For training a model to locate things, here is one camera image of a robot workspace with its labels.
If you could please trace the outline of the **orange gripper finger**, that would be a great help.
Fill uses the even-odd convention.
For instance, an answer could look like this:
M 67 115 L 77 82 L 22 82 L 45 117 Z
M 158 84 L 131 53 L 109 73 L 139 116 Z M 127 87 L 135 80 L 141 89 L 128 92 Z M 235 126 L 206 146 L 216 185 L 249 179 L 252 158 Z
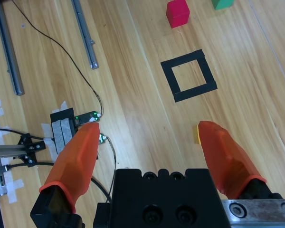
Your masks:
M 211 121 L 198 124 L 199 141 L 216 188 L 232 200 L 281 199 L 228 131 Z
M 89 188 L 99 136 L 98 123 L 84 124 L 60 152 L 30 213 L 36 227 L 85 227 L 75 204 Z

